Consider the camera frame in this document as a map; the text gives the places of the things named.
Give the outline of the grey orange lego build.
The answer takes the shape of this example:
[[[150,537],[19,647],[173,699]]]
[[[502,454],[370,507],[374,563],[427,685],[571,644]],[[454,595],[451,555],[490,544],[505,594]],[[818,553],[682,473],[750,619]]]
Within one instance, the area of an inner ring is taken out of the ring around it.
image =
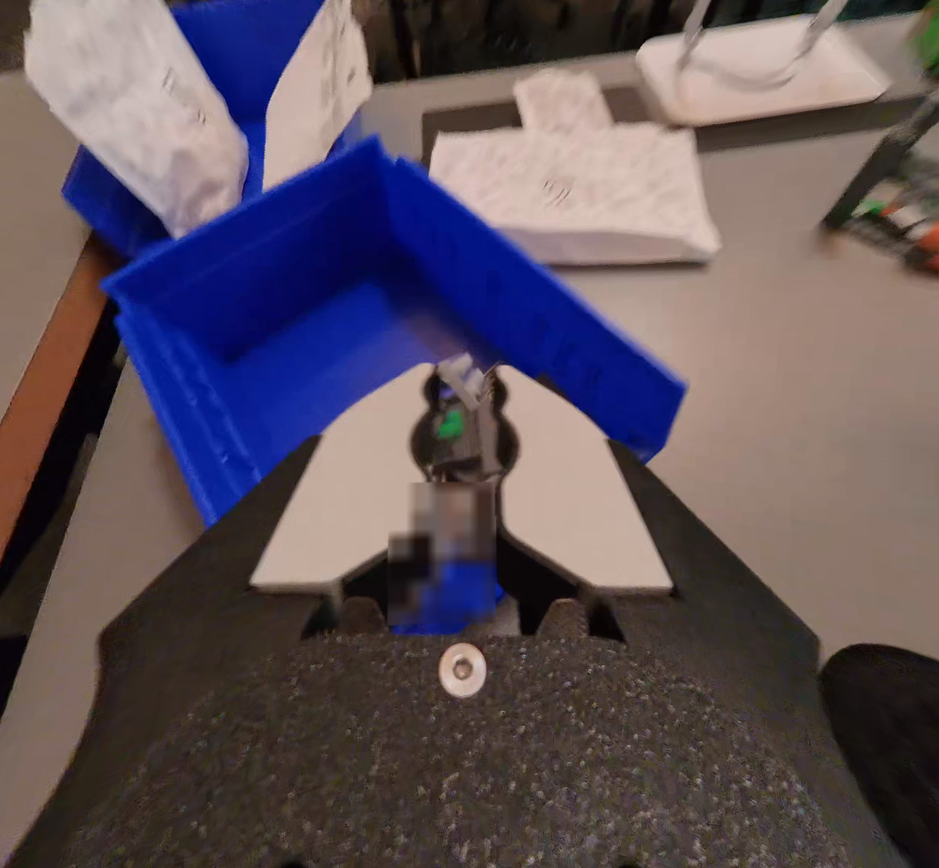
[[[890,128],[822,218],[826,232],[846,231],[894,255],[914,274],[938,276],[938,162],[918,145],[937,132],[938,89]]]

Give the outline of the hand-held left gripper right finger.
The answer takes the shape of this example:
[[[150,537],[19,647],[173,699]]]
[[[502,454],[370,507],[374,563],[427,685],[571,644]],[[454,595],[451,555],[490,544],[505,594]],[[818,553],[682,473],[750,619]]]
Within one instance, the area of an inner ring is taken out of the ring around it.
[[[556,392],[498,367],[518,441],[501,483],[510,537],[603,594],[670,594],[671,575],[604,432]]]

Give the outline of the blue plastic bin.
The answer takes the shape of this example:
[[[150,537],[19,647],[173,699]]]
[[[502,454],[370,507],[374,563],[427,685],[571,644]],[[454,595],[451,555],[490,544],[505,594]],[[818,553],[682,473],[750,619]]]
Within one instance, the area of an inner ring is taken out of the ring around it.
[[[266,113],[280,77],[324,0],[202,0],[172,14],[229,114],[246,137],[249,166],[241,201],[263,192]],[[358,140],[358,113],[330,151]],[[83,146],[62,187],[64,199],[124,260],[174,239]]]
[[[643,461],[687,383],[370,138],[110,275],[116,326],[206,527],[406,370],[546,377]]]

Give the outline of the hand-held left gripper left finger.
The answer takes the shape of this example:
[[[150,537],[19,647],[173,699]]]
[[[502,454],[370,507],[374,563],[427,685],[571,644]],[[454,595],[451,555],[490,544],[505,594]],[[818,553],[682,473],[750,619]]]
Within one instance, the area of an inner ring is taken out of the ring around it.
[[[326,428],[253,570],[253,589],[338,594],[409,527],[412,487],[425,481],[411,437],[434,372],[413,366]]]

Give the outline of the upright white paper bag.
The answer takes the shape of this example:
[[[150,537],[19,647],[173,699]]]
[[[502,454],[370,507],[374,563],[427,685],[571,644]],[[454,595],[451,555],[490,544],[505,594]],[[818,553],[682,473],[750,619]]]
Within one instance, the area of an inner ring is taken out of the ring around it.
[[[263,191],[322,163],[372,91],[353,0],[324,0],[268,103]]]
[[[247,139],[164,0],[31,0],[24,71],[170,237],[241,203]]]

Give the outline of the flat white paper bag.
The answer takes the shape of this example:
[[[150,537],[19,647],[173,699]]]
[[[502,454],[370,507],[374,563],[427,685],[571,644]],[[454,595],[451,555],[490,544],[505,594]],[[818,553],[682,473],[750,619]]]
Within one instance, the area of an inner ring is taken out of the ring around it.
[[[722,247],[691,130],[439,133],[429,175],[552,268],[699,265]]]
[[[615,124],[600,83],[590,72],[543,69],[516,81],[513,94],[527,131],[569,134],[605,131]]]

